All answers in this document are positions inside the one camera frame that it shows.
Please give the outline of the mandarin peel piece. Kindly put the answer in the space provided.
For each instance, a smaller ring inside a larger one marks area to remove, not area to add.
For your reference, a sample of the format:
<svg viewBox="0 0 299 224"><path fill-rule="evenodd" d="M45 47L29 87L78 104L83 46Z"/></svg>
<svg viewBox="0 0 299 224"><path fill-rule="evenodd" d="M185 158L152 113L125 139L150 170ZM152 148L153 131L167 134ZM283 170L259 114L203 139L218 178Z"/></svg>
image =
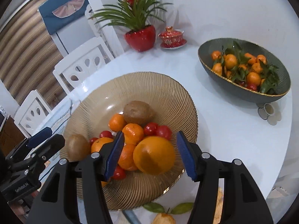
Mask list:
<svg viewBox="0 0 299 224"><path fill-rule="evenodd" d="M224 200L223 189L221 187L219 187L218 192L217 192L216 209L215 209L213 224L220 223L220 221L221 221L221 215L222 215L222 210L223 210L223 200Z"/></svg>

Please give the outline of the mandarin peel with leaves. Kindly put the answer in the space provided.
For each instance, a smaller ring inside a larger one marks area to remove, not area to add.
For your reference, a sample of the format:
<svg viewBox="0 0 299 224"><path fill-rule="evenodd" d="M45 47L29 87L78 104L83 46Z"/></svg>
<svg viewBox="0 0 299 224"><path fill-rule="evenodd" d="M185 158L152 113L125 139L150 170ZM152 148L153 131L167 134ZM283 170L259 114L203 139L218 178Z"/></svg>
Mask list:
<svg viewBox="0 0 299 224"><path fill-rule="evenodd" d="M192 202L185 202L176 205L174 208L167 210L159 203L150 202L144 204L142 207L147 211L156 213L157 215L152 221L152 224L164 224L171 223L176 224L176 220L173 215L181 215L190 212L193 209L194 204Z"/></svg>

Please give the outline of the dark wooden cabinet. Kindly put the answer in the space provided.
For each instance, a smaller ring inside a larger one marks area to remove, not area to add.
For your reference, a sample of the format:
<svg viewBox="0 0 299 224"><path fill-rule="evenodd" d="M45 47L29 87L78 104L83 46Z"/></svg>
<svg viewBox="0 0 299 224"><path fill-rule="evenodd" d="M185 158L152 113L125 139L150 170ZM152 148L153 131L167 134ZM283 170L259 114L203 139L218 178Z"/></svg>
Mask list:
<svg viewBox="0 0 299 224"><path fill-rule="evenodd" d="M1 130L0 147L3 155L7 156L24 139L25 135L15 125L14 119L9 116Z"/></svg>

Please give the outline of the white microwave oven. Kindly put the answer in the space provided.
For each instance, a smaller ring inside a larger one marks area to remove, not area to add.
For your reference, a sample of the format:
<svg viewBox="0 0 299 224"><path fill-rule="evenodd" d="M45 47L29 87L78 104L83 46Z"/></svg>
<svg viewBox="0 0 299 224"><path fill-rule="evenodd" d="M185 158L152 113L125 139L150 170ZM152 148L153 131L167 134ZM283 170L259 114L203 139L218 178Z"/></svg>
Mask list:
<svg viewBox="0 0 299 224"><path fill-rule="evenodd" d="M7 119L8 119L8 114L6 110L2 106L0 106L0 131L2 130Z"/></svg>

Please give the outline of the red cherry tomato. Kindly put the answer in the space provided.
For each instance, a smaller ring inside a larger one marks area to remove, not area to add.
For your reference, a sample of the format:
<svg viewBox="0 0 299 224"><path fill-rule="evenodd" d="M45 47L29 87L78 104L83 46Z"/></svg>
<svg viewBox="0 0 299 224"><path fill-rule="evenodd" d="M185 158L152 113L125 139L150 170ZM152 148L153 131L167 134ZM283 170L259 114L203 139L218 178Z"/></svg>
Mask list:
<svg viewBox="0 0 299 224"><path fill-rule="evenodd" d="M115 168L115 171L113 173L112 179L113 180L123 180L126 178L126 171L122 169L119 165Z"/></svg>
<svg viewBox="0 0 299 224"><path fill-rule="evenodd" d="M172 138L172 131L168 126L160 125L160 126L157 127L156 135L170 141L171 138Z"/></svg>
<svg viewBox="0 0 299 224"><path fill-rule="evenodd" d="M110 138L113 139L113 134L108 131L108 130L104 130L99 134L99 138Z"/></svg>
<svg viewBox="0 0 299 224"><path fill-rule="evenodd" d="M155 136L157 134L157 129L159 125L155 122L149 122L144 128L144 135L145 136Z"/></svg>

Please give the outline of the orange mandarin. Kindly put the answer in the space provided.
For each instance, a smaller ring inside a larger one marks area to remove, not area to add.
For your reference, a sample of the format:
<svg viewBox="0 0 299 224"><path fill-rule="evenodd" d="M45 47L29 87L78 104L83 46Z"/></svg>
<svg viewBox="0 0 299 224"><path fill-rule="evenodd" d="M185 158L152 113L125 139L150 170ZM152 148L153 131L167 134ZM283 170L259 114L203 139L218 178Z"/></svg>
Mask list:
<svg viewBox="0 0 299 224"><path fill-rule="evenodd" d="M143 128L135 123L128 123L122 132L125 136L125 143L131 145L137 145L144 138Z"/></svg>
<svg viewBox="0 0 299 224"><path fill-rule="evenodd" d="M126 124L127 123L124 119L123 114L116 113L109 120L108 127L110 128L111 131L117 132L117 131L121 131Z"/></svg>
<svg viewBox="0 0 299 224"><path fill-rule="evenodd" d="M111 143L111 142L113 142L113 139L112 139L112 138L107 138L107 137L98 138L98 139L91 145L91 153L99 152L100 149L102 148L102 146L103 146L104 144Z"/></svg>
<svg viewBox="0 0 299 224"><path fill-rule="evenodd" d="M135 145L131 144L124 145L118 161L118 164L122 169L127 171L136 171L138 169L133 160L135 147Z"/></svg>

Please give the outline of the flower shaped coaster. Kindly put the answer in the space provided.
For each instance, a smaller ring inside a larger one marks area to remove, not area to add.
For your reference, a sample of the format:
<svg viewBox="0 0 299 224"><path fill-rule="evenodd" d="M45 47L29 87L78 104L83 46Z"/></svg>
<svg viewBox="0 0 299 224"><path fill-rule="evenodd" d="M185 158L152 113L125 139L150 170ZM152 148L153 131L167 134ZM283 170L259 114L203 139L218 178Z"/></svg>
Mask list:
<svg viewBox="0 0 299 224"><path fill-rule="evenodd" d="M256 104L258 107L258 115L261 119L268 122L270 125L276 125L282 119L282 114L278 103Z"/></svg>

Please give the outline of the green plant in red pot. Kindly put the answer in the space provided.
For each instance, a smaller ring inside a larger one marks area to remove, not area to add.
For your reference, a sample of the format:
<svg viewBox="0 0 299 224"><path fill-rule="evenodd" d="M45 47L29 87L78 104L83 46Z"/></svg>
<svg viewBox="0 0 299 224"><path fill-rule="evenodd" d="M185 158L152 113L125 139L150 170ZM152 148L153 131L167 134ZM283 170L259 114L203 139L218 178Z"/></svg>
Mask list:
<svg viewBox="0 0 299 224"><path fill-rule="evenodd" d="M152 49L156 42L156 29L150 19L164 22L162 14L166 13L163 0L117 0L117 4L106 4L94 12L91 18L97 23L104 22L101 28L118 26L127 28L124 39L131 48L138 52Z"/></svg>

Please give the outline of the white dining chair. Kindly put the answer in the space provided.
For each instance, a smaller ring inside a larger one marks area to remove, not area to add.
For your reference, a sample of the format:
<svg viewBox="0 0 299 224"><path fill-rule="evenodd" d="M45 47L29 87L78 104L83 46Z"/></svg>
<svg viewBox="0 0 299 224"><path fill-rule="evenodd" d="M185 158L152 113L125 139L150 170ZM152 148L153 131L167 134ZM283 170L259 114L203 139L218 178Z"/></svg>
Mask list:
<svg viewBox="0 0 299 224"><path fill-rule="evenodd" d="M14 123L29 138L51 111L38 90L32 90L17 110Z"/></svg>
<svg viewBox="0 0 299 224"><path fill-rule="evenodd" d="M55 65L53 75L69 94L68 85L79 86L87 77L114 59L101 37L93 37Z"/></svg>

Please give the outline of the patterned blue woven table mat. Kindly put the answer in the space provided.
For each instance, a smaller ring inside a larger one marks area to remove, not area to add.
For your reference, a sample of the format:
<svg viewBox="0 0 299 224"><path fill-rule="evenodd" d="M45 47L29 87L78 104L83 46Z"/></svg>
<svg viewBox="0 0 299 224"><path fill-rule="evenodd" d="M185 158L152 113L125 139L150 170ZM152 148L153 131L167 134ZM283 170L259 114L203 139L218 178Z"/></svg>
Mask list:
<svg viewBox="0 0 299 224"><path fill-rule="evenodd" d="M74 110L79 106L81 100L78 96L67 95L58 105L41 121L33 135L40 130L49 127L55 133L71 117Z"/></svg>

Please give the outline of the amber ribbed glass bowl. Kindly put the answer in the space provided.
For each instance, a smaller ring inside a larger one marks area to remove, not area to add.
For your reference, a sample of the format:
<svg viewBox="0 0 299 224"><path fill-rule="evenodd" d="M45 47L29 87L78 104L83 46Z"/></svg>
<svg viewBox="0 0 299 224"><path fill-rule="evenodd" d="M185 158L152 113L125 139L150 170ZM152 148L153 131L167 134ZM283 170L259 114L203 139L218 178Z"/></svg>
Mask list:
<svg viewBox="0 0 299 224"><path fill-rule="evenodd" d="M197 111L175 79L156 72L125 74L98 87L75 109L63 134L61 158L77 161L99 150L107 137L91 146L87 142L104 130L121 130L125 136L119 166L126 177L104 187L108 209L134 209L164 195L181 177L176 133L196 141Z"/></svg>

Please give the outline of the dark green fruit bowl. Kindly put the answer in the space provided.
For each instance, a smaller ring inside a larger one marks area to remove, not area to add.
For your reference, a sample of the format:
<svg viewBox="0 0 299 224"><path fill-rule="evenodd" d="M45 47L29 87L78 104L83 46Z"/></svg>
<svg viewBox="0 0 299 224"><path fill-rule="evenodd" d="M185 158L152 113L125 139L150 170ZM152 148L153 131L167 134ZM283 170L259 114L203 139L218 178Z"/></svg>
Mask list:
<svg viewBox="0 0 299 224"><path fill-rule="evenodd" d="M270 51L249 41L216 38L198 48L206 72L225 91L252 103L271 103L291 87L289 73Z"/></svg>

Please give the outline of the large orange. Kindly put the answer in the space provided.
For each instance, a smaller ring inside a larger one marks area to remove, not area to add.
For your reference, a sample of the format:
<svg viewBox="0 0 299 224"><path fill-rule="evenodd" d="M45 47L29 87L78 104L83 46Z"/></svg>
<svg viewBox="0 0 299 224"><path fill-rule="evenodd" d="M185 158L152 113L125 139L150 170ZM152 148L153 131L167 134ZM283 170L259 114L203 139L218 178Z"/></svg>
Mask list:
<svg viewBox="0 0 299 224"><path fill-rule="evenodd" d="M148 175L162 175L175 164L175 150L171 142L160 136L148 136L135 147L133 161Z"/></svg>

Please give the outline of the large brown kiwi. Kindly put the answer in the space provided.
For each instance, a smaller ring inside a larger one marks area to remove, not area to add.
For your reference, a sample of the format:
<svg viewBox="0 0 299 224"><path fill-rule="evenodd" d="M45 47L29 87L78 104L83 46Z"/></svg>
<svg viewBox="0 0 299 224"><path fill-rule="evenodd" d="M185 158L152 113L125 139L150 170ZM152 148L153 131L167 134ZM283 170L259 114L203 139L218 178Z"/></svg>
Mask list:
<svg viewBox="0 0 299 224"><path fill-rule="evenodd" d="M123 109L123 116L126 123L146 125L154 118L155 111L148 103L130 101Z"/></svg>

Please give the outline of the red lidded tea cup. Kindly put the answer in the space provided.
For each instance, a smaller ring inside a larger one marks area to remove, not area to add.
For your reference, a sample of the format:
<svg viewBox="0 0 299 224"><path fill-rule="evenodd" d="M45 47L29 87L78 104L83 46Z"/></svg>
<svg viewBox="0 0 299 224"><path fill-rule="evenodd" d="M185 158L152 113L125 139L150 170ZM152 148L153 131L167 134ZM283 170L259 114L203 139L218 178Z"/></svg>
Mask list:
<svg viewBox="0 0 299 224"><path fill-rule="evenodd" d="M178 49L187 44L184 31L174 29L172 26L166 27L165 31L158 34L158 37L161 40L160 47L163 49Z"/></svg>

